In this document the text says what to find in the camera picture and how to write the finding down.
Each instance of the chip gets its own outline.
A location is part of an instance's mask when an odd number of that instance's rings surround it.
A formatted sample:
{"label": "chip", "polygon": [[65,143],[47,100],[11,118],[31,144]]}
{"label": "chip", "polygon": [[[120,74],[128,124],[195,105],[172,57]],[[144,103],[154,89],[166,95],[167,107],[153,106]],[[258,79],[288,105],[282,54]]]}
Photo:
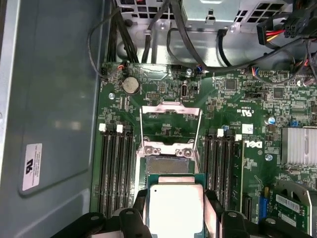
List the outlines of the chip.
{"label": "chip", "polygon": [[232,79],[226,80],[226,89],[228,90],[236,90],[236,81]]}
{"label": "chip", "polygon": [[214,105],[208,105],[208,111],[214,111]]}
{"label": "chip", "polygon": [[284,95],[284,89],[283,88],[274,88],[273,98],[282,99],[283,95]]}

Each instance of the ram slot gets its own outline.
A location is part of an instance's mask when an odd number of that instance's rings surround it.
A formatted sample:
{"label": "ram slot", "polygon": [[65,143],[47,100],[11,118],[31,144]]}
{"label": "ram slot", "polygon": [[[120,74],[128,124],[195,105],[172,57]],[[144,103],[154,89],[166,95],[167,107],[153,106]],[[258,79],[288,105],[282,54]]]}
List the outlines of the ram slot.
{"label": "ram slot", "polygon": [[224,158],[224,167],[225,167],[225,177],[224,177],[224,202],[223,206],[225,209],[229,209],[229,204],[231,200],[231,191],[232,191],[232,160],[234,156],[234,139],[232,136],[227,137],[226,153]]}
{"label": "ram slot", "polygon": [[204,173],[206,174],[206,188],[216,190],[217,183],[217,141],[215,135],[206,136]]}
{"label": "ram slot", "polygon": [[225,179],[225,163],[224,157],[226,153],[226,141],[223,137],[218,139],[218,151],[217,151],[217,187],[216,192],[218,196],[219,202],[224,205],[224,193],[223,188],[224,184],[223,181]]}
{"label": "ram slot", "polygon": [[108,147],[108,158],[107,158],[107,191],[106,191],[106,211],[105,216],[107,218],[111,217],[112,214],[112,187],[113,187],[113,177],[114,177],[114,160],[117,149],[117,136],[115,132],[113,133],[114,139],[111,141]]}
{"label": "ram slot", "polygon": [[126,146],[124,149],[124,184],[123,184],[123,207],[129,207],[131,167],[133,163],[133,132],[126,133]]}
{"label": "ram slot", "polygon": [[114,196],[114,211],[119,209],[120,206],[120,191],[122,180],[122,164],[124,161],[124,147],[125,147],[125,135],[117,135],[118,147],[117,155],[115,158],[115,181],[113,183],[113,196]]}
{"label": "ram slot", "polygon": [[109,217],[111,213],[111,177],[113,177],[113,158],[115,157],[116,151],[116,134],[114,132],[109,132],[105,135],[104,149],[103,149],[103,162],[102,170],[103,173],[103,198],[101,202],[101,212]]}
{"label": "ram slot", "polygon": [[216,162],[215,162],[215,169],[216,169],[216,185],[215,191],[218,197],[219,202],[223,205],[223,193],[222,193],[222,178],[223,178],[223,155],[225,152],[224,141],[222,138],[217,139],[217,150],[216,150]]}
{"label": "ram slot", "polygon": [[99,192],[99,211],[104,212],[104,201],[105,201],[105,194],[106,194],[106,166],[107,166],[107,149],[108,149],[108,143],[109,143],[109,132],[107,131],[105,135],[103,136],[102,141],[102,157],[101,157],[101,172],[100,172],[100,192]]}

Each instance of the colored wires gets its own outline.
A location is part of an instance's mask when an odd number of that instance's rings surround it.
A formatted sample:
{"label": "colored wires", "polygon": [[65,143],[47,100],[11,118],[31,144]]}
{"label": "colored wires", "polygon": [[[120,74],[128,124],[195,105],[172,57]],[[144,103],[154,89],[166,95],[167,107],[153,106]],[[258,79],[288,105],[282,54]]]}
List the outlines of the colored wires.
{"label": "colored wires", "polygon": [[266,80],[263,80],[262,78],[260,78],[258,76],[258,71],[254,71],[252,69],[252,76],[255,80],[258,80],[262,83],[265,83],[265,84],[268,84],[268,85],[280,85],[280,84],[285,84],[285,83],[288,83],[288,82],[292,82],[296,79],[296,77],[300,74],[300,72],[303,70],[303,68],[305,67],[305,63],[307,61],[307,58],[308,58],[308,54],[306,53],[305,56],[304,56],[304,59],[302,60],[301,64],[297,67],[297,70],[293,73],[293,75],[288,78],[288,79],[285,79],[283,81],[280,81],[280,82],[268,82]]}
{"label": "colored wires", "polygon": [[252,67],[252,76],[256,76],[259,74],[259,69],[258,67]]}
{"label": "colored wires", "polygon": [[285,30],[278,30],[278,31],[271,31],[266,33],[266,41],[271,41],[274,38],[278,37],[281,33],[283,33]]}

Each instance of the screw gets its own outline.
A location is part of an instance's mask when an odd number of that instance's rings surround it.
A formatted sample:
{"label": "screw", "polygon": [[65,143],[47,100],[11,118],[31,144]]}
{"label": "screw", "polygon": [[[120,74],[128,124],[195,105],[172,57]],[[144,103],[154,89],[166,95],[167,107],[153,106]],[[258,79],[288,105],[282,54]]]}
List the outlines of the screw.
{"label": "screw", "polygon": [[113,100],[115,98],[114,93],[109,93],[109,99]]}
{"label": "screw", "polygon": [[269,223],[269,224],[272,224],[272,225],[275,225],[275,224],[276,224],[276,221],[275,221],[274,219],[272,219],[272,218],[267,218],[265,221],[266,221],[267,223]]}
{"label": "screw", "polygon": [[192,70],[191,68],[188,68],[188,69],[186,70],[186,75],[191,76],[192,73],[193,73],[193,70]]}
{"label": "screw", "polygon": [[272,156],[271,154],[267,154],[267,155],[265,156],[265,160],[266,160],[266,161],[272,161],[272,160],[273,160],[273,156]]}
{"label": "screw", "polygon": [[184,151],[184,155],[185,155],[186,157],[191,157],[191,156],[192,156],[192,151],[191,151],[191,150],[185,150],[185,151]]}
{"label": "screw", "polygon": [[235,30],[236,30],[236,27],[235,27],[235,26],[231,26],[231,27],[230,27],[230,32],[231,32],[231,33],[235,32]]}
{"label": "screw", "polygon": [[153,152],[152,147],[146,147],[146,148],[145,148],[145,153],[146,153],[147,155],[151,154],[152,152]]}
{"label": "screw", "polygon": [[235,212],[229,212],[228,215],[229,217],[237,217],[237,214]]}

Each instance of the black memory slot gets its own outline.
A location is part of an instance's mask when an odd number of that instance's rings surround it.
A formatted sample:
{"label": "black memory slot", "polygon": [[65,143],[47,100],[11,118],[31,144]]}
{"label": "black memory slot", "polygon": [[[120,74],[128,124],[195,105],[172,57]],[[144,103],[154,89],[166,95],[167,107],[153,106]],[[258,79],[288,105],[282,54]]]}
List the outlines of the black memory slot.
{"label": "black memory slot", "polygon": [[223,205],[222,200],[223,200],[223,193],[222,193],[222,186],[221,186],[221,181],[223,178],[223,154],[225,147],[223,145],[223,140],[222,137],[217,140],[217,156],[216,156],[216,193],[219,202]]}
{"label": "black memory slot", "polygon": [[123,207],[128,207],[129,196],[130,196],[130,177],[131,177],[131,166],[133,162],[133,133],[126,133],[126,146],[125,146],[125,174],[124,174],[124,194],[123,194]]}
{"label": "black memory slot", "polygon": [[210,173],[211,173],[211,190],[217,189],[217,153],[218,153],[218,143],[217,137],[213,136],[212,143],[211,143],[211,166],[210,166]]}
{"label": "black memory slot", "polygon": [[231,191],[232,191],[232,159],[234,155],[234,137],[229,136],[227,139],[227,150],[225,156],[225,201],[224,208],[229,209],[230,200],[231,200]]}
{"label": "black memory slot", "polygon": [[211,137],[206,136],[205,137],[205,159],[204,159],[204,174],[206,175],[205,178],[205,186],[207,189],[210,189],[210,183],[211,183],[211,174],[209,172],[209,164],[210,164],[210,152],[211,152]]}
{"label": "black memory slot", "polygon": [[216,190],[217,185],[217,136],[207,135],[205,144],[204,173],[206,175],[206,188]]}
{"label": "black memory slot", "polygon": [[114,191],[114,210],[120,208],[120,194],[121,194],[121,175],[122,175],[122,163],[124,161],[124,146],[125,139],[124,134],[117,135],[117,156],[115,158],[115,182],[113,184]]}
{"label": "black memory slot", "polygon": [[113,139],[109,142],[108,146],[108,157],[107,157],[107,191],[106,191],[106,210],[104,214],[107,218],[111,217],[112,213],[112,186],[113,186],[113,168],[114,168],[114,159],[116,153],[116,141],[117,136],[115,132],[110,132],[113,135]]}
{"label": "black memory slot", "polygon": [[99,210],[103,212],[104,199],[106,192],[106,163],[107,163],[107,149],[109,142],[109,132],[107,131],[103,136],[102,142],[102,160],[101,160],[101,172],[100,172],[100,192],[99,192]]}

